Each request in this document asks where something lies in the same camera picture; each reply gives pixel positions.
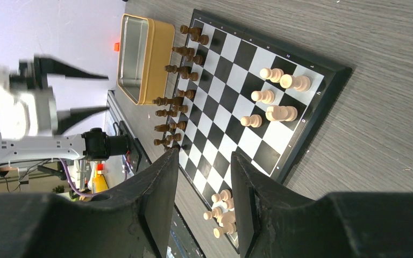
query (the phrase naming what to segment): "white wall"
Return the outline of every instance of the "white wall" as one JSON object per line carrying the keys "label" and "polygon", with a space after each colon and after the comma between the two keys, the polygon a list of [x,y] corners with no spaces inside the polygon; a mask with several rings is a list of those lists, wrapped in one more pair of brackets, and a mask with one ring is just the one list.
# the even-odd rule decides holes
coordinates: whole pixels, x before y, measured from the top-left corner
{"label": "white wall", "polygon": [[[50,54],[109,81],[50,78],[58,110],[106,104],[116,85],[121,0],[0,0],[0,63],[18,68],[19,59]],[[104,114],[78,124],[67,134],[103,127]]]}

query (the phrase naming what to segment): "yellow object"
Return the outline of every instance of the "yellow object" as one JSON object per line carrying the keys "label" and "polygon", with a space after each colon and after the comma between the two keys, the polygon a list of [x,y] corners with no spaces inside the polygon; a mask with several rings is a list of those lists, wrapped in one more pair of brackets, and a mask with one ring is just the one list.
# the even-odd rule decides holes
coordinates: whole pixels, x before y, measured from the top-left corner
{"label": "yellow object", "polygon": [[97,166],[94,170],[94,177],[92,178],[92,192],[102,192],[108,189],[108,185],[106,183],[105,177],[103,175],[99,175],[97,172]]}
{"label": "yellow object", "polygon": [[[143,22],[144,26],[141,26],[141,31],[131,31],[126,29],[124,26],[127,26],[128,22]],[[123,81],[120,80],[120,75],[123,74],[125,69],[136,69],[133,71],[137,75],[135,76],[135,84],[138,84],[140,81],[139,73],[140,67],[138,65],[138,55],[135,57],[135,67],[125,67],[124,55],[126,54],[126,38],[130,41],[132,37],[137,37],[136,35],[125,35],[129,34],[139,34],[140,36],[145,33],[147,26],[146,34],[146,43],[144,49],[144,59],[143,67],[141,71],[141,83],[140,83],[140,92],[139,97],[136,99],[131,96],[130,92],[135,92],[138,89],[135,87],[133,89],[128,88],[124,85]],[[163,97],[165,95],[165,89],[167,84],[168,73],[165,71],[164,66],[170,64],[170,57],[172,55],[172,46],[175,38],[175,27],[172,24],[164,23],[161,21],[138,17],[133,15],[124,14],[122,19],[122,30],[121,30],[121,43],[120,43],[120,60],[118,64],[118,86],[125,92],[128,98],[136,105],[152,105],[152,100],[157,97]],[[127,51],[129,55],[134,54],[135,51],[142,49],[134,49],[134,46],[129,43]]]}

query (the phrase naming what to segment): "brown pawn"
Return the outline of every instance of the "brown pawn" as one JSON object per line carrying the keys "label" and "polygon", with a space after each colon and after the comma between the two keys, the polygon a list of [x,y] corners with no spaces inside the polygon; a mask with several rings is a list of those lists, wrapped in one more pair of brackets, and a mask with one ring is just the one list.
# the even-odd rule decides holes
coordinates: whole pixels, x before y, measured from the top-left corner
{"label": "brown pawn", "polygon": [[181,34],[199,34],[200,35],[202,33],[202,29],[198,27],[189,28],[186,25],[181,25],[180,32]]}
{"label": "brown pawn", "polygon": [[168,151],[169,149],[178,149],[178,151],[181,149],[181,146],[179,144],[174,144],[171,147],[165,146],[164,151]]}
{"label": "brown pawn", "polygon": [[166,105],[176,105],[176,106],[181,106],[183,104],[183,98],[182,97],[175,97],[175,98],[161,98],[157,97],[156,99],[153,99],[153,104],[156,104],[158,106],[166,106]]}
{"label": "brown pawn", "polygon": [[175,133],[175,135],[168,135],[165,137],[169,141],[181,141],[181,133]]}
{"label": "brown pawn", "polygon": [[172,110],[167,111],[167,110],[163,109],[163,110],[157,110],[156,111],[156,116],[158,116],[158,117],[166,117],[166,116],[177,117],[178,113],[176,113]]}
{"label": "brown pawn", "polygon": [[172,47],[172,51],[183,56],[195,54],[195,49],[193,49],[192,47]]}
{"label": "brown pawn", "polygon": [[203,56],[196,55],[196,56],[186,56],[187,62],[194,62],[196,65],[201,66],[203,64]]}
{"label": "brown pawn", "polygon": [[189,110],[188,106],[186,106],[186,105],[173,106],[173,111],[175,111],[175,112],[187,113],[188,110]]}
{"label": "brown pawn", "polygon": [[182,73],[181,74],[182,79],[190,79],[193,82],[196,82],[198,80],[198,73],[193,72],[193,73]]}
{"label": "brown pawn", "polygon": [[165,66],[164,70],[169,73],[188,73],[189,72],[189,67],[188,66]]}
{"label": "brown pawn", "polygon": [[154,127],[154,130],[155,130],[156,132],[163,132],[163,133],[165,133],[165,132],[171,131],[172,129],[170,128],[169,125],[156,125],[156,126]]}
{"label": "brown pawn", "polygon": [[195,90],[187,90],[187,91],[178,90],[176,92],[176,96],[177,97],[186,97],[186,98],[189,98],[189,99],[193,99],[194,96],[195,96]]}
{"label": "brown pawn", "polygon": [[170,129],[177,129],[177,128],[179,128],[179,129],[181,129],[181,130],[184,130],[184,129],[186,129],[186,122],[185,121],[181,121],[181,122],[178,122],[178,123],[170,123],[169,124],[169,127],[170,127]]}
{"label": "brown pawn", "polygon": [[162,140],[155,139],[155,140],[153,141],[153,143],[154,143],[155,146],[158,146],[158,145],[169,145],[169,144],[170,144],[170,141],[167,140],[167,138],[162,139]]}
{"label": "brown pawn", "polygon": [[192,34],[191,40],[194,42],[199,42],[202,45],[206,45],[210,41],[210,37],[208,37],[208,35]]}

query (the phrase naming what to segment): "beige floor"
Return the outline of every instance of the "beige floor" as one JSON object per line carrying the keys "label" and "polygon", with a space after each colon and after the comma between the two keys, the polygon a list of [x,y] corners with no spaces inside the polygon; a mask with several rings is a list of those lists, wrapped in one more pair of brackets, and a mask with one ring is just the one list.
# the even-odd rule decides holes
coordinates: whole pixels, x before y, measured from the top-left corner
{"label": "beige floor", "polygon": [[[413,1],[405,0],[132,0],[126,12],[188,24],[193,8],[291,41],[354,67],[355,72],[287,187],[310,198],[329,191],[413,191]],[[176,34],[175,45],[185,36]],[[180,57],[172,56],[179,65]],[[167,95],[174,89],[170,76]],[[150,159],[163,149],[152,128],[165,119],[117,91]],[[207,257],[236,257],[215,239],[214,223],[180,174],[176,204]]]}

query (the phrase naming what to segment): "chessboard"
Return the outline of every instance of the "chessboard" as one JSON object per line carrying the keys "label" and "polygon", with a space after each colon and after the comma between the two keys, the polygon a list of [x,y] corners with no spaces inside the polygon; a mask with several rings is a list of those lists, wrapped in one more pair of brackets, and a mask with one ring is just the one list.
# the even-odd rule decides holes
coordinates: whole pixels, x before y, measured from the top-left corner
{"label": "chessboard", "polygon": [[[352,69],[199,10],[181,31],[189,31],[186,45],[176,46],[184,55],[182,63],[166,70],[179,72],[172,100],[182,105],[159,113],[167,116],[167,125],[175,123],[177,128],[166,132],[158,144],[168,143],[164,140],[169,136],[172,141],[166,149],[180,148],[180,168],[209,209],[213,194],[232,188],[232,152],[282,183]],[[195,31],[208,37],[189,35]],[[286,75],[284,83],[266,80],[275,70]],[[308,79],[304,89],[300,78]],[[291,87],[287,80],[301,84]],[[256,91],[271,91],[273,98],[255,101]],[[270,106],[275,111],[290,107],[292,117],[270,121]],[[251,119],[254,115],[261,123]],[[256,127],[249,126],[250,121],[244,126],[243,117]]]}

